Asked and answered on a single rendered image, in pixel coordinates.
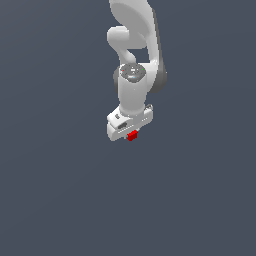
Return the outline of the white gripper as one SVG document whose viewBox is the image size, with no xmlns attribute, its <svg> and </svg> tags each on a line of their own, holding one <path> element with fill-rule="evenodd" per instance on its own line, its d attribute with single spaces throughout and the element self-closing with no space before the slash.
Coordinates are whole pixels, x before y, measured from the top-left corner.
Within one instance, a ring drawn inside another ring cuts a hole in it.
<svg viewBox="0 0 256 256">
<path fill-rule="evenodd" d="M 111 141 L 116 141 L 120 138 L 127 139 L 127 134 L 149 124 L 153 120 L 153 105 L 148 104 L 144 112 L 135 116 L 124 116 L 120 109 L 116 108 L 107 116 L 107 135 Z"/>
</svg>

